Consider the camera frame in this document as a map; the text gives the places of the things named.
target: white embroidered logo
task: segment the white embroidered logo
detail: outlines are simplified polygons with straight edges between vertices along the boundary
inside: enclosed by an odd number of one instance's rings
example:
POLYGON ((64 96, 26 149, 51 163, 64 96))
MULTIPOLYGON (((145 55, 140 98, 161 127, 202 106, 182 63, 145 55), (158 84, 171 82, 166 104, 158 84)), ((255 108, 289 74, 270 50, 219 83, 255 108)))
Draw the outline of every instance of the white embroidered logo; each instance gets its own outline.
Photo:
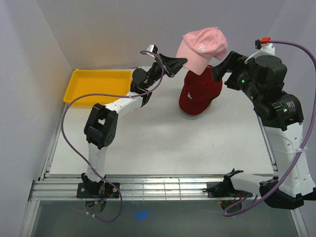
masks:
POLYGON ((204 44, 201 44, 197 49, 202 51, 203 53, 205 53, 205 51, 206 51, 206 48, 205 48, 204 44))

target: white wall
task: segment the white wall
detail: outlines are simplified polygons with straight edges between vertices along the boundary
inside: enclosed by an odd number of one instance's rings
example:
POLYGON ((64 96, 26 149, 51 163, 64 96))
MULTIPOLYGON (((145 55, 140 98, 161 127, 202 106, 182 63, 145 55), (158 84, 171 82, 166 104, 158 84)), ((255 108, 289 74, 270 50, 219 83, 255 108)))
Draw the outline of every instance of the white wall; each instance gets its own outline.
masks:
POLYGON ((0 236, 19 235, 71 68, 35 0, 0 0, 0 236))
POLYGON ((175 56, 187 32, 218 26, 229 49, 251 54, 285 0, 36 0, 73 69, 151 65, 155 43, 175 56))
MULTIPOLYGON (((286 0, 272 25, 268 36, 274 40, 288 40, 307 47, 316 56, 316 2, 314 0, 286 0)), ((304 113, 304 133, 311 120, 315 94, 315 69, 309 57, 290 46, 276 46, 279 56, 288 67, 284 90, 299 98, 304 113)), ((311 176, 316 181, 316 127, 307 144, 307 162, 311 176)), ((309 236, 315 236, 316 202, 307 201, 300 208, 309 236)))

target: yellow bin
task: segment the yellow bin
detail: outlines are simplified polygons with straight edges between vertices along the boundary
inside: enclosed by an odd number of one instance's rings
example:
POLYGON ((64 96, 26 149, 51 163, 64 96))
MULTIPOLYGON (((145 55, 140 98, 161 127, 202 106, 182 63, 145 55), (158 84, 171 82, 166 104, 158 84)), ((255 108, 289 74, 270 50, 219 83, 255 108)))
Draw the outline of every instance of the yellow bin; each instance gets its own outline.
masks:
MULTIPOLYGON (((74 70, 68 84, 64 102, 70 103, 77 97, 90 93, 126 95, 132 82, 131 71, 120 70, 74 70)), ((74 106, 108 104, 119 99, 110 96, 87 96, 74 102, 74 106)))

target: gray floor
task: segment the gray floor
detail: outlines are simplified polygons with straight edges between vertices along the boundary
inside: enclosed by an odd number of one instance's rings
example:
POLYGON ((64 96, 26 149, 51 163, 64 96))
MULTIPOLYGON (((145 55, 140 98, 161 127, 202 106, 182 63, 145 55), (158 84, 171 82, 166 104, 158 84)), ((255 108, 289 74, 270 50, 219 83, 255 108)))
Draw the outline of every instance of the gray floor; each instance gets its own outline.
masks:
MULTIPOLYGON (((118 201, 108 202, 101 216, 117 213, 118 201)), ((260 204, 253 210, 226 218, 218 201, 124 202, 120 218, 106 224, 84 210, 84 201, 41 201, 33 237, 296 237, 289 210, 260 204)))

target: pink cap brim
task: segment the pink cap brim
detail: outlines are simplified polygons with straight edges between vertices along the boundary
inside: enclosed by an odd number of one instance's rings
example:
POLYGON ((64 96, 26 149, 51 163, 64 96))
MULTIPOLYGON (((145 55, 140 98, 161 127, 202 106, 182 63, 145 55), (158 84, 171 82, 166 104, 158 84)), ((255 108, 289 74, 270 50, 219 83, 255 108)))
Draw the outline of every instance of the pink cap brim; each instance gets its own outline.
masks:
POLYGON ((203 58, 196 54, 188 45, 182 40, 178 52, 177 58, 187 58, 188 61, 183 65, 190 71, 197 75, 201 75, 207 67, 210 59, 203 58))

